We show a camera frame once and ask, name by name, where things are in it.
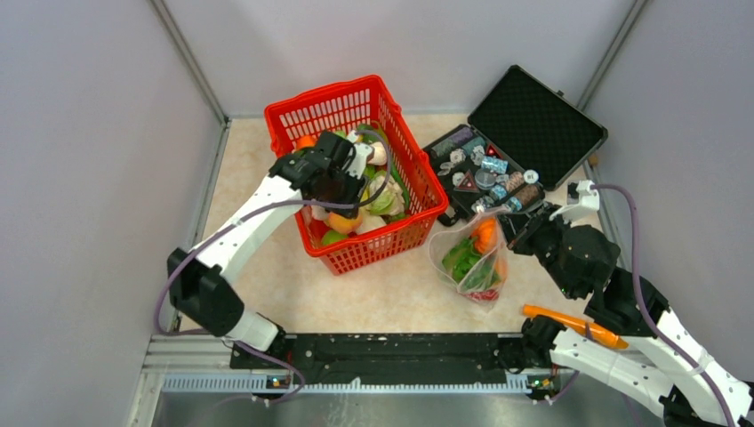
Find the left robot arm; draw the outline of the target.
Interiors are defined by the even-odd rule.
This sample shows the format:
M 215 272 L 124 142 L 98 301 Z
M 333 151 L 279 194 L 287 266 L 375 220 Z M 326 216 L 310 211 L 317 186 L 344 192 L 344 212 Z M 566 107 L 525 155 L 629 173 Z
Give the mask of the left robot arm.
M 282 328 L 245 307 L 233 288 L 241 269 L 283 222 L 305 205 L 355 214 L 373 147 L 325 131 L 312 147 L 279 157 L 257 190 L 210 237 L 168 259 L 170 304 L 208 334 L 251 347 L 263 367 L 279 365 Z

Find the peach fruit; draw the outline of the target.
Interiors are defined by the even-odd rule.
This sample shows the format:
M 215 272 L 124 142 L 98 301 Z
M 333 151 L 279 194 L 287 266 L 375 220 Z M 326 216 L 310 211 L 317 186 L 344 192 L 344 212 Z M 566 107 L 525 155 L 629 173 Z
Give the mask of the peach fruit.
M 346 218 L 342 215 L 332 212 L 328 214 L 326 223 L 332 230 L 342 235 L 348 235 L 355 233 L 356 230 L 362 225 L 363 215 L 358 213 L 354 218 Z

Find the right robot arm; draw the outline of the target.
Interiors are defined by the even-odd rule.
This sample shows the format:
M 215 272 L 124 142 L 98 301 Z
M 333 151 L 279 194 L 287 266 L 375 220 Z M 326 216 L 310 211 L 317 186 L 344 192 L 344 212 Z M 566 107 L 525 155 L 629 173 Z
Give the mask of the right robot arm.
M 667 426 L 749 426 L 753 384 L 725 370 L 637 268 L 618 267 L 621 250 L 602 231 L 573 226 L 565 218 L 572 211 L 543 204 L 504 213 L 499 222 L 513 253 L 534 256 L 566 298 L 587 300 L 585 314 L 644 358 L 628 358 L 537 315 L 522 329 L 524 360 L 571 367 L 634 399 Z

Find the red chili pepper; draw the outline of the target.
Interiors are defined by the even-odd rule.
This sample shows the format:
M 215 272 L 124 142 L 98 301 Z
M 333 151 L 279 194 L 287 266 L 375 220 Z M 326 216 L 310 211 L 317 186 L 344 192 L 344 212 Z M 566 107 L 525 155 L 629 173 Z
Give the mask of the red chili pepper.
M 475 302 L 487 303 L 496 302 L 499 298 L 499 294 L 500 293 L 497 289 L 487 289 L 485 291 L 469 293 L 467 296 Z

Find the green lettuce head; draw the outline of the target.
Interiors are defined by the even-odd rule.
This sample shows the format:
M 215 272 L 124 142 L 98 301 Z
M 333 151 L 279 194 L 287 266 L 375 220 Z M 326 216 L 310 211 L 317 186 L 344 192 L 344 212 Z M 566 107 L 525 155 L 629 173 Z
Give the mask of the green lettuce head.
M 473 247 L 471 237 L 462 239 L 443 257 L 441 263 L 445 272 L 463 294 L 496 289 L 503 282 L 495 271 L 499 258 L 494 249 L 488 254 L 479 254 Z

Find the clear zip top bag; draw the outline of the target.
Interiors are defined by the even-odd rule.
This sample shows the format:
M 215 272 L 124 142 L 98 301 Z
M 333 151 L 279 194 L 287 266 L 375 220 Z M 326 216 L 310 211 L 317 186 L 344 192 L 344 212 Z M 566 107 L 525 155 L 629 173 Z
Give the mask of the clear zip top bag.
M 497 207 L 478 213 L 463 227 L 429 240 L 429 260 L 441 282 L 486 308 L 499 300 L 509 275 L 508 240 L 499 221 L 509 212 Z

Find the orange mini pumpkin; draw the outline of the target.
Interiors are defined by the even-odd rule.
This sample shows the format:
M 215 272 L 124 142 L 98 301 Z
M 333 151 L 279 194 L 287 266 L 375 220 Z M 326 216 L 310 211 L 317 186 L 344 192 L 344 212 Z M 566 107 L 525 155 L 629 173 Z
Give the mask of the orange mini pumpkin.
M 488 254 L 497 247 L 498 222 L 494 218 L 481 221 L 470 235 L 473 247 L 479 254 Z

